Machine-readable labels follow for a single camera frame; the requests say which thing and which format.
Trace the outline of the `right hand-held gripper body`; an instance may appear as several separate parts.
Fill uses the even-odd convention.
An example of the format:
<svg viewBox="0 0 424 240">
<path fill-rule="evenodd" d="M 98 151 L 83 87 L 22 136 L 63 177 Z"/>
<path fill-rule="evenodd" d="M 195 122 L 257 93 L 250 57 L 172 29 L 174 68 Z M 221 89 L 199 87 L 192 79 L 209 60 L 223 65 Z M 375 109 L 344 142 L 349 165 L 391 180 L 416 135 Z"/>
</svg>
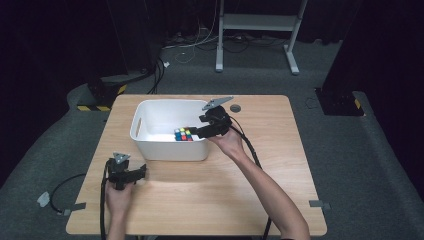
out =
<svg viewBox="0 0 424 240">
<path fill-rule="evenodd" d="M 232 121 L 222 104 L 233 99 L 233 96 L 211 99 L 203 108 L 204 114 L 199 117 L 202 123 L 207 123 L 208 128 L 203 131 L 208 136 L 225 135 Z"/>
</svg>

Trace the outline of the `person's right hand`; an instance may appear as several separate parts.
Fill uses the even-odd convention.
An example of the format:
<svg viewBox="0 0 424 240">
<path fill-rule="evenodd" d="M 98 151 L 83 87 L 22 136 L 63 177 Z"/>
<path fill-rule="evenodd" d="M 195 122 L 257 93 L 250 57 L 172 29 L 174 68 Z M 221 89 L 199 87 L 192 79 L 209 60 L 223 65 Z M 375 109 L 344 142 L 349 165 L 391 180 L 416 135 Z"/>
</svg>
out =
<svg viewBox="0 0 424 240">
<path fill-rule="evenodd" d="M 219 147 L 219 149 L 233 161 L 240 161 L 246 158 L 242 139 L 240 135 L 233 129 L 230 129 L 223 136 L 209 137 L 209 141 Z"/>
</svg>

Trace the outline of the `multicoloured puzzle cube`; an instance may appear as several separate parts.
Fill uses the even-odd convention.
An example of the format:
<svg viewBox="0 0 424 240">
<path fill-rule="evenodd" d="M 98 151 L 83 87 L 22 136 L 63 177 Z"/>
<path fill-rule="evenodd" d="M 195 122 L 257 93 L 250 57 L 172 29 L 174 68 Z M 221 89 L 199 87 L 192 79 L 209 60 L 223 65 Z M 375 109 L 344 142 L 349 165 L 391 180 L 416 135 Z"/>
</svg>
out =
<svg viewBox="0 0 424 240">
<path fill-rule="evenodd" d="M 192 141 L 192 133 L 189 128 L 177 128 L 174 130 L 174 138 L 176 141 Z"/>
</svg>

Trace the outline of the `black stand base hazard tape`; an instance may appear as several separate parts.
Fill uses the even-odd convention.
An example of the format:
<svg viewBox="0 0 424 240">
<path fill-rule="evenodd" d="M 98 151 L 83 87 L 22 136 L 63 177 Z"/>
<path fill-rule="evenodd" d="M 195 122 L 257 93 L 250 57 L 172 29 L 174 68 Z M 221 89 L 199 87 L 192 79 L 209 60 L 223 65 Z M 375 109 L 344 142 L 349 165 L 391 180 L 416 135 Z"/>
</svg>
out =
<svg viewBox="0 0 424 240">
<path fill-rule="evenodd" d="M 329 116 L 363 116 L 359 100 L 352 94 L 336 96 L 335 94 L 316 88 L 315 94 L 325 115 Z"/>
<path fill-rule="evenodd" d="M 125 75 L 102 77 L 89 82 L 80 99 L 77 109 L 80 111 L 110 111 L 116 98 L 126 90 Z"/>
</svg>

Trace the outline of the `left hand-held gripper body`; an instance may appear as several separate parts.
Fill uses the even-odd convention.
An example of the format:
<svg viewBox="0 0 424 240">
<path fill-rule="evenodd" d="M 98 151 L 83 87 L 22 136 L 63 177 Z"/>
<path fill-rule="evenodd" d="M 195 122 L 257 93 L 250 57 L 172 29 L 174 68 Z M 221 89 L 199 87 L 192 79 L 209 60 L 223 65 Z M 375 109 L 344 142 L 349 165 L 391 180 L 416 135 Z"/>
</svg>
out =
<svg viewBox="0 0 424 240">
<path fill-rule="evenodd" d="M 128 154 L 114 152 L 113 157 L 107 161 L 108 180 L 115 184 L 116 190 L 124 190 L 128 183 L 129 158 Z"/>
</svg>

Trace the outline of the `white plastic storage bin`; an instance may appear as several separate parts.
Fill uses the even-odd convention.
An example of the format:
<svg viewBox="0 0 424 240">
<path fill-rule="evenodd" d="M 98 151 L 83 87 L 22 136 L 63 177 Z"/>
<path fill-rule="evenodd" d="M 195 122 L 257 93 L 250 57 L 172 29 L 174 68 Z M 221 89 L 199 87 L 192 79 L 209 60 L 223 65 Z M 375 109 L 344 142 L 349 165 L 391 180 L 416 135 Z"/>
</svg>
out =
<svg viewBox="0 0 424 240">
<path fill-rule="evenodd" d="M 146 160 L 202 161 L 209 154 L 206 139 L 192 135 L 192 141 L 176 141 L 177 128 L 203 127 L 204 100 L 144 100 L 136 108 L 130 137 Z"/>
</svg>

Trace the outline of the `person's left hand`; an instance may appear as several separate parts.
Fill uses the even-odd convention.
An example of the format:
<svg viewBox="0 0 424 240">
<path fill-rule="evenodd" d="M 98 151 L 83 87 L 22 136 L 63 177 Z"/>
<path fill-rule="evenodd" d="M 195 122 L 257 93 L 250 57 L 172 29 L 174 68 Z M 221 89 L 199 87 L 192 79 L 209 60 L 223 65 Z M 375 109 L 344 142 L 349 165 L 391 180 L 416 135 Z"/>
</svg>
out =
<svg viewBox="0 0 424 240">
<path fill-rule="evenodd" d="M 106 184 L 106 203 L 112 216 L 126 215 L 131 204 L 134 184 L 130 183 L 123 190 L 116 190 L 114 184 Z"/>
</svg>

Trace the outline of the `white metal stand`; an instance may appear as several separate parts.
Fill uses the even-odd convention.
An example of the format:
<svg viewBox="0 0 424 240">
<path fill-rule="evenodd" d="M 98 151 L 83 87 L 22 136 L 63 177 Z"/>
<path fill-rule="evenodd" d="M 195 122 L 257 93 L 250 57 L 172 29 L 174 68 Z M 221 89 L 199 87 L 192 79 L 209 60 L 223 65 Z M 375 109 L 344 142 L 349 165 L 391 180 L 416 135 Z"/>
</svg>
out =
<svg viewBox="0 0 424 240">
<path fill-rule="evenodd" d="M 300 70 L 293 54 L 293 48 L 307 3 L 308 0 L 301 0 L 298 13 L 296 15 L 285 16 L 226 13 L 224 10 L 225 0 L 220 0 L 215 71 L 220 73 L 224 69 L 223 36 L 225 30 L 276 31 L 291 33 L 289 43 L 283 46 L 283 50 L 291 73 L 298 75 Z"/>
</svg>

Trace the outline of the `grey tape strip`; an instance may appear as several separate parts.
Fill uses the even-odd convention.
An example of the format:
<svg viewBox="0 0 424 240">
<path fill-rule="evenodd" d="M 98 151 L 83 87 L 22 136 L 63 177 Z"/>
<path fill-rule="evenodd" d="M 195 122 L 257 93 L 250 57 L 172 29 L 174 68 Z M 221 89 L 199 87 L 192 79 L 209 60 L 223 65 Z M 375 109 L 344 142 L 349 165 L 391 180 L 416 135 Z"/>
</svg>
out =
<svg viewBox="0 0 424 240">
<path fill-rule="evenodd" d="M 322 210 L 331 210 L 331 205 L 321 200 L 309 200 L 310 207 L 321 208 Z"/>
<path fill-rule="evenodd" d="M 62 211 L 62 215 L 63 216 L 69 216 L 72 212 L 74 211 L 79 211 L 79 210 L 83 210 L 86 208 L 86 203 L 77 203 L 72 205 L 70 208 L 66 208 Z"/>
</svg>

